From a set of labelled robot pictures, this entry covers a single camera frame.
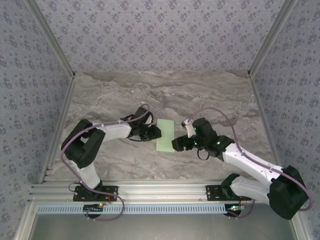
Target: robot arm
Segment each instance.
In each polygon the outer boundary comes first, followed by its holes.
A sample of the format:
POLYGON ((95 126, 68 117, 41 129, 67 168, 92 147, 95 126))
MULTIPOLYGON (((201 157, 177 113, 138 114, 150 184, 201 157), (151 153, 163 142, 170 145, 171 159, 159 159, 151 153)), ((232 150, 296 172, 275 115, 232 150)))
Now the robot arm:
MULTIPOLYGON (((146 111, 147 110, 143 107, 139 107, 135 114, 121 118, 119 121, 135 119, 143 115, 146 111)), ((104 125, 91 129, 79 136, 69 145, 64 152, 65 156, 70 160, 84 183, 91 189, 99 188, 102 185, 102 182, 97 175, 94 160, 102 142, 113 139, 131 138, 134 136, 140 138, 139 142, 160 138, 161 131, 155 125, 152 125, 153 119, 153 114, 148 112, 144 117, 137 121, 117 125, 104 125)), ((63 149, 77 133, 93 125, 95 124, 87 119, 82 119, 64 140, 61 149, 63 149)))
POLYGON ((271 164, 242 149, 242 153, 270 168, 266 169, 248 160, 239 151, 233 139, 217 135, 205 118, 199 118, 195 121, 185 120, 182 126, 186 128, 187 135, 172 141, 172 146, 176 151, 193 148, 198 151, 205 150, 208 157, 217 157, 223 162, 240 168, 256 179, 252 180, 235 173, 231 174, 221 184, 222 191, 226 196, 243 196, 269 204, 279 216, 287 220, 291 219, 308 200, 305 192, 297 184, 274 171, 285 173, 304 186, 298 170, 294 167, 283 168, 271 164))

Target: wall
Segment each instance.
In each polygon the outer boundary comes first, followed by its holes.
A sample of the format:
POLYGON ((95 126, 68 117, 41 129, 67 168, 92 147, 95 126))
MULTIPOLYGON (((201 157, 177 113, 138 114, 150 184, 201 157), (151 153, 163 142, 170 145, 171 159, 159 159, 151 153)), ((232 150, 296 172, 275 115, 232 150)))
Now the wall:
POLYGON ((68 86, 23 0, 0 1, 0 239, 12 239, 39 180, 68 86))
POLYGON ((301 172, 312 192, 308 212, 320 239, 320 3, 301 0, 255 76, 267 121, 284 165, 301 172))
POLYGON ((36 0, 76 72, 248 70, 283 0, 36 0))

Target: purple cable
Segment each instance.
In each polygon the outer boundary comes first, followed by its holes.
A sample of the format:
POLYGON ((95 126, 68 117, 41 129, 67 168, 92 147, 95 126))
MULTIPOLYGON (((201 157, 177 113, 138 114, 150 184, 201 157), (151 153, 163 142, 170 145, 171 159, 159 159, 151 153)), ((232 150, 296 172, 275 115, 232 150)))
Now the purple cable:
POLYGON ((134 119, 130 119, 130 120, 127 120, 127 121, 122 121, 122 120, 119 120, 119 121, 113 121, 113 122, 107 122, 107 123, 101 123, 101 124, 96 124, 96 125, 93 125, 93 126, 90 126, 80 132, 78 132, 74 137, 72 137, 70 139, 70 141, 68 141, 66 143, 66 145, 64 146, 64 148, 61 150, 61 154, 60 154, 60 160, 67 166, 67 168, 79 179, 80 183, 86 188, 88 189, 89 191, 91 192, 94 192, 96 194, 103 194, 103 195, 107 195, 107 196, 112 196, 112 197, 116 197, 118 199, 120 199, 121 203, 122 203, 122 210, 121 212, 115 216, 115 217, 112 217, 112 218, 90 218, 88 216, 88 212, 86 213, 86 216, 88 218, 88 220, 93 220, 93 221, 101 221, 101 222, 107 222, 107 221, 113 221, 113 220, 116 220, 118 218, 121 217, 121 215, 124 213, 124 210, 125 210, 125 202, 124 200, 116 195, 116 194, 113 194, 113 193, 109 193, 109 192, 104 192, 104 191, 97 191, 97 190, 94 190, 92 188, 90 188, 85 182, 83 182, 83 180, 81 179, 81 177, 77 174, 77 172, 64 160, 64 153, 66 151, 66 149, 69 147, 69 145, 76 139, 78 138, 79 136, 81 136, 82 134, 88 132, 89 130, 91 129, 95 129, 95 128, 99 128, 101 126, 113 126, 113 125, 118 125, 118 124, 126 124, 126 123, 131 123, 131 122, 134 122, 136 120, 139 120, 141 118, 143 118, 145 115, 147 115, 147 113, 149 112, 150 110, 150 106, 148 104, 142 104, 141 107, 143 106, 146 106, 147 107, 147 110, 144 114, 142 114, 141 116, 139 117, 136 117, 134 119))
POLYGON ((237 218, 237 219, 244 219, 244 218, 246 218, 246 217, 249 217, 252 213, 253 213, 253 211, 254 211, 254 208, 255 208, 255 205, 256 205, 256 200, 252 200, 252 207, 251 207, 251 209, 250 209, 250 211, 246 214, 246 215, 244 215, 244 216, 238 216, 237 214, 235 214, 234 212, 232 212, 232 211, 227 211, 229 214, 232 214, 232 215, 234 215, 235 217, 233 217, 233 218, 237 218))
POLYGON ((257 160, 253 159, 252 157, 248 156, 245 152, 243 152, 243 149, 240 147, 239 145, 239 142, 238 142, 238 138, 237 138, 237 134, 236 134, 236 131, 235 131, 235 128, 234 126, 232 125, 231 121, 229 120, 229 118, 227 117, 227 115, 225 115, 222 111, 220 111, 219 109, 217 108, 214 108, 214 107, 203 107, 203 108, 200 108, 199 110, 195 111, 193 113, 193 115, 188 119, 188 122, 190 120, 192 120, 195 115, 197 115, 198 113, 204 111, 204 110, 215 110, 217 111, 218 113, 222 114, 222 116, 227 120, 227 122, 229 123, 230 127, 232 128, 232 132, 233 132, 233 136, 234 136, 234 141, 235 141, 235 144, 236 144, 236 147, 239 149, 240 153, 245 156, 248 160, 250 160, 251 162, 259 165, 260 167, 263 167, 267 170, 270 170, 270 171, 274 171, 275 173, 277 174, 280 174, 284 177, 286 177, 287 179, 291 180, 292 182, 294 182, 295 184, 297 184, 304 192, 305 194, 307 195, 307 197, 309 198, 309 205, 306 207, 306 208, 303 208, 303 209, 300 209, 299 211, 302 211, 302 212, 306 212, 306 211, 309 211, 312 207, 313 207, 313 200, 312 200, 312 197, 311 197, 311 194, 309 193, 309 191, 306 189, 305 186, 303 186, 299 181, 297 181, 296 179, 294 179, 292 176, 282 172, 282 171, 279 171, 277 169, 274 169, 274 168, 270 168, 269 166, 267 165, 264 165, 263 163, 261 162, 258 162, 257 160))

